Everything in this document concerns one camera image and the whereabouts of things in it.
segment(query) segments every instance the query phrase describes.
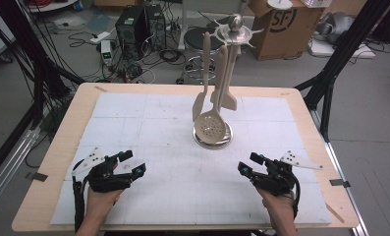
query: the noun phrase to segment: slotted spoon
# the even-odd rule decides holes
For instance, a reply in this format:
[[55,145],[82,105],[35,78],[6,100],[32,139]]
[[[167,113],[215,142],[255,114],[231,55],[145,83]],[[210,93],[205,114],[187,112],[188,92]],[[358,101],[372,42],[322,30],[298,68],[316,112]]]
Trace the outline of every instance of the slotted spoon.
[[[216,65],[216,78],[222,80],[228,62],[228,49],[222,45],[219,49],[218,62]],[[215,96],[213,107],[210,111],[200,114],[195,119],[195,133],[204,142],[216,144],[223,140],[226,134],[226,124],[219,114],[219,95]]]

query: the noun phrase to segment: human hand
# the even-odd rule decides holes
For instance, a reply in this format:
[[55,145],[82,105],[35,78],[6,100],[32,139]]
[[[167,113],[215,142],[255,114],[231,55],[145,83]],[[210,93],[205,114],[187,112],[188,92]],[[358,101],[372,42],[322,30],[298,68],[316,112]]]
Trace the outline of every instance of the human hand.
[[87,190],[86,214],[76,235],[97,235],[112,206],[118,202],[123,192],[124,190],[116,190],[108,193],[97,193],[89,187]]
[[294,223],[293,203],[291,194],[274,196],[269,192],[256,188],[262,196],[262,204],[267,208],[270,215],[271,227],[279,236],[299,235]]

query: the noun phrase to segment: power strip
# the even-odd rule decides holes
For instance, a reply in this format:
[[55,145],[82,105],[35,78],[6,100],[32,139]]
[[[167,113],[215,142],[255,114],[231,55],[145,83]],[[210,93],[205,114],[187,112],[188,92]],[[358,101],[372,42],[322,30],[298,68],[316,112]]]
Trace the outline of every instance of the power strip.
[[90,41],[92,41],[92,42],[98,42],[98,41],[102,40],[103,38],[109,36],[109,34],[111,34],[111,33],[107,32],[107,31],[102,32],[102,33],[100,33],[100,34],[97,36],[97,38],[91,38]]

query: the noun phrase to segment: electronic device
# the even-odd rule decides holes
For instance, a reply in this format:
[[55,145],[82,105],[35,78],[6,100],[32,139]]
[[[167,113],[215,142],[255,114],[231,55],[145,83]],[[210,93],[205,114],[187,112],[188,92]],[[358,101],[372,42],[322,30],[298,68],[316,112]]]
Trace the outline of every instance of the electronic device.
[[112,48],[110,40],[102,40],[100,42],[100,55],[102,56],[103,63],[107,66],[112,64]]
[[159,4],[145,6],[146,21],[152,50],[166,49],[166,19]]
[[142,44],[148,39],[143,6],[128,5],[115,24],[121,49],[127,59],[142,58]]
[[316,32],[327,42],[336,45],[343,34],[348,31],[354,22],[354,18],[343,12],[328,13],[317,24]]

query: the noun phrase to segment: metal stool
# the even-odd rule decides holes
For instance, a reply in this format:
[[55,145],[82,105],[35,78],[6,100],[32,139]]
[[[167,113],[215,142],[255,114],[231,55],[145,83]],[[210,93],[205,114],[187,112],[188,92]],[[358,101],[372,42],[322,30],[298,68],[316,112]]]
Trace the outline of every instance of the metal stool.
[[[192,57],[185,63],[183,68],[182,77],[176,80],[177,85],[182,85],[185,82],[184,76],[191,79],[198,80],[202,84],[203,81],[203,60],[201,59],[201,53],[203,53],[203,35],[205,32],[213,34],[214,28],[195,28],[189,29],[185,33],[184,43],[185,47],[200,54]],[[210,38],[210,54],[216,54],[223,43],[215,37]],[[215,70],[215,61],[210,58],[209,66],[209,79],[213,79]]]

